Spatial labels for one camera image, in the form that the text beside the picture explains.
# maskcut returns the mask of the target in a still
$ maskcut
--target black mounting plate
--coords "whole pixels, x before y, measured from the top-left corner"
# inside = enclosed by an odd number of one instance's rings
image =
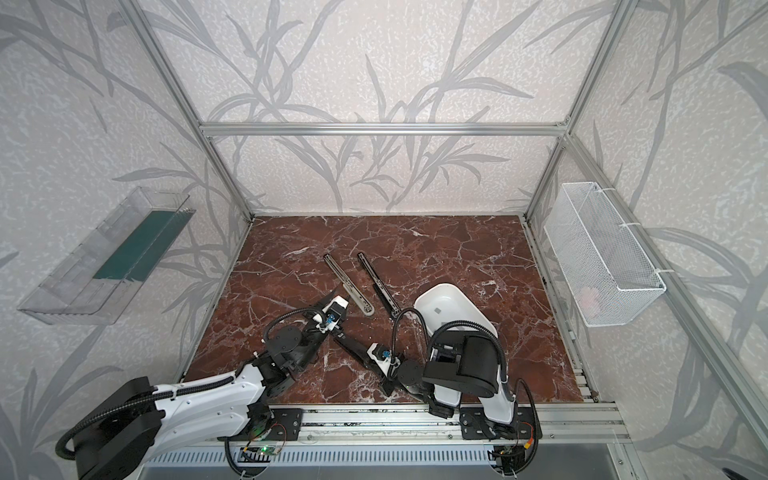
[[[298,440],[299,430],[301,430],[301,417],[304,411],[302,409],[272,409],[272,413],[275,415],[275,423],[284,426],[286,428],[285,432],[282,428],[275,425],[272,427],[272,432],[262,440],[286,440],[287,442]]]
[[[286,438],[287,442],[295,442],[299,439],[299,430],[301,430],[301,417],[304,414],[304,411],[302,409],[270,409],[272,414],[275,416],[275,419],[267,423],[267,428],[269,428],[270,425],[274,425],[275,423],[279,423],[282,426],[286,428],[286,431],[283,432],[283,429],[279,426],[275,425],[272,428],[272,431],[263,439],[260,440],[277,440],[282,442],[283,438]],[[245,429],[243,429],[240,433],[237,435],[233,435],[230,437],[230,442],[244,442],[248,440],[248,429],[249,426],[247,425]],[[218,437],[218,440],[220,442],[224,441],[224,437]]]
[[[531,407],[517,406],[515,409],[517,413],[517,425],[518,429],[515,429],[515,423],[506,426],[507,430],[513,431],[520,440],[528,440],[531,438],[530,427],[523,422],[527,422],[533,425],[533,411]],[[458,410],[458,420],[462,426],[462,438],[464,440],[490,440],[491,438],[486,435],[481,429],[474,427],[476,422],[487,422],[485,418],[485,412],[482,407],[461,407]],[[537,432],[537,437],[541,438],[541,431]]]

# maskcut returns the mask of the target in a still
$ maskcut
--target white basket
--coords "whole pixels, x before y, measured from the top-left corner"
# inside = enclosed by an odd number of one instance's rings
[[[587,326],[626,325],[667,290],[595,182],[562,184],[544,230]]]

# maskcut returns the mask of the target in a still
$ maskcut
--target gray leaf pattern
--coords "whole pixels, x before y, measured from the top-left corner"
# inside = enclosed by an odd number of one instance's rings
[[[201,210],[204,211],[198,211],[197,215],[207,216],[205,227],[218,236],[217,240],[209,241],[211,235],[204,230],[206,241],[198,242],[199,234],[192,224],[187,225],[185,233],[180,237],[182,239],[186,237],[186,242],[180,241],[177,245],[189,246],[172,247],[160,265],[162,270],[173,270],[181,278],[189,279],[187,289],[178,298],[171,300],[165,310],[165,312],[176,310],[174,323],[168,326],[168,333],[177,332],[176,337],[180,338],[178,361],[181,362],[188,354],[194,337],[200,332],[203,312],[213,302],[218,286],[225,280],[227,262],[235,254],[240,236],[244,232],[245,222],[232,199],[222,191],[220,179],[215,177],[205,161],[200,162],[202,167],[192,167],[190,159],[185,159],[173,147],[164,143],[169,137],[176,135],[177,138],[174,138],[176,144],[189,145],[192,150],[199,149],[195,137],[176,119],[177,112],[167,111],[161,107],[161,105],[170,104],[170,98],[156,100],[137,86],[133,78],[129,79],[130,75],[126,76],[124,71],[119,70],[119,66],[115,67],[114,62],[104,61],[102,45],[108,45],[108,42],[105,42],[102,37],[104,30],[98,31],[94,23],[90,9],[94,5],[88,0],[80,0],[77,4],[66,0],[51,0],[51,3],[54,7],[45,5],[45,8],[41,8],[35,0],[29,0],[26,6],[31,14],[26,17],[0,12],[0,31],[10,35],[0,38],[0,55],[2,55],[0,61],[5,61],[6,54],[11,50],[19,49],[26,55],[32,52],[33,55],[38,55],[43,63],[47,62],[58,69],[58,73],[65,81],[79,82],[90,104],[85,104],[88,106],[84,108],[94,118],[93,122],[98,125],[100,131],[103,131],[104,138],[110,136],[111,127],[114,125],[108,123],[108,118],[102,114],[102,111],[106,110],[102,110],[101,107],[113,105],[115,102],[113,96],[116,93],[123,98],[129,97],[140,108],[146,108],[148,117],[157,116],[159,119],[157,125],[166,127],[157,136],[164,139],[159,143],[159,147],[163,155],[167,155],[165,161],[159,163],[168,164],[170,161],[177,167],[146,167],[120,172],[113,180],[120,183],[137,182],[142,185],[144,182],[156,179],[168,178],[176,181],[181,179],[186,183],[184,192],[192,193],[195,202],[203,205]],[[191,38],[202,38],[203,46],[211,45],[213,42],[207,38],[204,27],[196,21],[194,15],[190,14],[188,2],[180,2],[177,7],[178,9],[175,10],[177,18],[184,25],[185,31],[191,31],[195,35]],[[51,15],[51,12],[58,14],[56,8],[66,11],[67,22],[72,23],[64,27],[57,25],[59,18]],[[113,12],[106,15],[101,5],[98,10],[104,13],[106,25],[103,28],[108,34],[125,26],[121,14]],[[84,38],[90,39],[90,44],[85,45],[84,48],[82,42],[77,47],[74,46],[73,38],[76,36],[68,35],[68,28],[80,29],[85,34]],[[128,47],[140,51],[138,44]],[[109,121],[117,122],[118,119],[109,118]],[[262,196],[252,195],[253,201],[260,202],[259,198]],[[2,246],[0,268],[13,265],[12,262],[20,254],[14,250],[9,251],[6,245]],[[85,374],[77,375],[78,369],[82,367],[89,353],[94,351],[94,347],[107,328],[110,327],[98,326],[91,330],[80,345],[58,366],[58,369],[56,365],[51,366],[46,373],[54,371],[54,374],[47,385],[38,378],[36,370],[31,369],[23,393],[20,395],[20,403],[16,405],[20,412],[17,419],[11,417],[12,409],[9,403],[4,401],[4,405],[0,405],[0,471],[16,480],[64,478],[51,451],[51,443],[59,437],[61,432],[48,434],[44,433],[44,429],[51,418],[61,415],[63,410],[70,409],[69,403],[72,397],[86,385],[97,382],[105,376],[122,372],[116,366],[102,365],[92,368]]]
[[[245,121],[255,122],[284,122],[295,113],[309,116],[312,121],[339,121],[334,114],[323,108],[293,102],[293,83],[302,63],[312,54],[318,40],[325,35],[326,23],[330,18],[338,15],[342,9],[352,8],[351,5],[341,0],[327,2],[313,19],[310,31],[303,29],[304,33],[300,34],[293,31],[291,35],[304,36],[300,43],[301,48],[293,58],[288,58],[289,55],[286,53],[284,35],[302,22],[282,18],[285,14],[280,0],[270,0],[266,11],[261,15],[263,26],[260,30],[246,25],[234,15],[225,14],[225,22],[217,27],[231,28],[233,38],[241,45],[241,51],[253,62],[252,65],[236,65],[223,53],[223,48],[217,44],[219,41],[217,37],[210,33],[212,29],[206,26],[207,19],[195,12],[189,3],[185,3],[183,7],[181,2],[163,0],[161,4],[164,7],[163,11],[158,9],[155,12],[148,12],[148,14],[151,13],[150,20],[158,31],[163,32],[167,38],[170,38],[168,37],[170,35],[175,41],[181,40],[210,55],[215,55],[239,79],[243,90],[215,105],[207,115],[208,121],[222,121],[233,111],[248,111]],[[525,25],[531,15],[539,9],[540,4],[541,2],[535,2],[513,15],[480,42],[465,45],[466,24],[475,8],[474,0],[467,1],[462,6],[448,57],[441,65],[442,74],[439,78],[417,87],[416,93],[411,98],[387,98],[387,89],[382,85],[377,72],[377,59],[370,54],[365,54],[363,65],[370,80],[371,93],[376,99],[377,118],[363,118],[355,114],[357,121],[391,122],[397,119],[416,122],[422,118],[437,121],[441,105],[445,103],[445,96],[454,91],[484,91],[518,98],[522,101],[532,99],[534,97],[532,93],[497,78],[483,76],[476,71],[512,35],[517,34],[520,27]],[[567,38],[561,40],[558,48],[562,48],[584,28],[609,15],[613,4],[614,0],[603,0],[572,12],[530,43],[542,40],[559,28],[580,22]],[[469,47],[468,53],[462,57],[459,52],[467,47]],[[255,70],[253,76],[246,76],[243,73],[248,68],[251,71]],[[480,108],[475,115],[468,115],[466,121],[482,121],[491,108],[491,105]],[[242,164],[243,146],[248,139],[234,141],[236,145],[234,154],[231,155],[230,167],[233,170],[239,170],[235,165]],[[349,152],[355,147],[353,145],[355,142],[358,146],[363,142],[362,138],[345,139],[345,144],[336,145],[334,150],[329,149],[327,145],[318,145],[311,139],[301,137],[280,137],[275,138],[274,142],[277,146],[274,154],[289,155],[307,167],[307,174],[315,176],[318,181],[317,188],[328,192],[338,212],[352,210],[345,205],[344,199],[353,193],[345,192],[345,188],[360,189],[362,195],[365,195],[365,192],[375,192],[384,202],[380,207],[381,211],[391,212],[411,196],[424,193],[430,188],[434,189],[437,176],[445,180],[445,183],[441,182],[438,188],[447,187],[451,180],[455,181],[452,176],[459,175],[474,177],[478,181],[477,185],[481,185],[487,171],[482,164],[491,161],[509,161],[509,157],[503,159],[499,157],[494,160],[483,157],[488,155],[483,151],[468,151],[466,157],[451,157],[456,152],[452,151],[450,146],[460,145],[460,137],[370,137],[371,154],[367,154],[366,157],[362,157],[365,155],[362,153],[356,157]],[[367,151],[368,147],[359,147],[358,150]],[[367,168],[362,175],[356,174],[356,177],[347,180],[344,174],[349,169],[348,162],[354,158],[365,162]],[[408,170],[404,168],[401,160],[403,158],[407,159]],[[239,185],[245,187],[254,183],[253,180],[242,175],[238,171],[234,172]],[[344,185],[339,183],[341,180],[346,180]],[[268,210],[276,208],[255,204],[253,195],[250,197],[251,207],[255,210],[262,207]]]
[[[45,423],[82,387],[99,377],[122,370],[116,366],[104,366],[93,370],[80,379],[70,383],[70,379],[87,359],[88,354],[96,345],[105,326],[97,326],[85,337],[82,343],[58,367],[50,382],[39,398],[35,391],[38,386],[38,376],[35,369],[29,373],[27,385],[21,403],[21,418],[18,428],[0,406],[0,468],[3,472],[13,475],[18,480],[27,478],[60,478],[64,476],[47,452],[38,447],[49,441],[44,439],[38,443],[38,437]]]

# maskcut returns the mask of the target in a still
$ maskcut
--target leaf pattern wallpaper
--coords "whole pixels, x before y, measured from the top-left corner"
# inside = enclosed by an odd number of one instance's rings
[[[217,140],[251,209],[267,214],[520,213],[530,200],[522,192],[536,188],[554,142],[469,136]],[[419,151],[421,160],[412,161],[410,151]]]
[[[204,121],[562,121],[612,0],[141,0]]]
[[[768,392],[768,2],[640,3],[577,136]],[[619,403],[651,478],[768,478],[768,458],[666,303],[586,330],[542,226],[565,156],[532,219],[601,398]]]
[[[0,477],[74,478],[55,440],[123,382],[178,378],[247,231],[118,6],[0,5]],[[136,186],[197,212],[111,326],[16,307]]]
[[[142,0],[200,118],[563,121],[614,0]],[[124,28],[119,18],[111,28]],[[521,212],[547,137],[218,138],[253,211]]]

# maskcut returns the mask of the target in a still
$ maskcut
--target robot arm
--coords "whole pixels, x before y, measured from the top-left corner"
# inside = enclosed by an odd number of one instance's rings
[[[489,438],[517,438],[505,433],[515,421],[515,400],[508,394],[506,360],[495,331],[473,322],[443,322],[428,335],[418,310],[402,310],[393,332],[404,312],[417,315],[429,340],[430,357],[423,367],[396,355],[394,349],[390,352],[376,343],[366,348],[345,336],[341,322],[348,305],[348,300],[331,292],[315,306],[278,317],[265,329],[266,352],[254,353],[233,372],[154,387],[147,377],[127,382],[59,439],[57,455],[77,462],[80,480],[122,480],[153,457],[185,445],[264,432],[275,422],[268,400],[285,392],[316,361],[328,335],[376,372],[385,395],[401,388],[443,418],[454,415],[462,393],[477,395],[487,422],[478,427],[490,432]],[[307,319],[302,330],[288,325],[270,337],[277,323],[298,314]],[[460,323],[470,330],[456,331]],[[70,440],[74,451],[67,447]],[[227,454],[230,466],[237,470],[228,449]]]
[[[150,386],[147,377],[125,383],[62,436],[56,453],[75,460],[80,480],[121,480],[139,465],[165,452],[216,437],[231,437],[272,420],[264,402],[278,396],[316,359],[326,334],[346,317],[349,302],[333,292],[323,305],[294,310],[277,320],[304,313],[300,332],[282,328],[269,338],[267,352],[233,372],[194,382]],[[74,451],[67,447],[74,443]]]

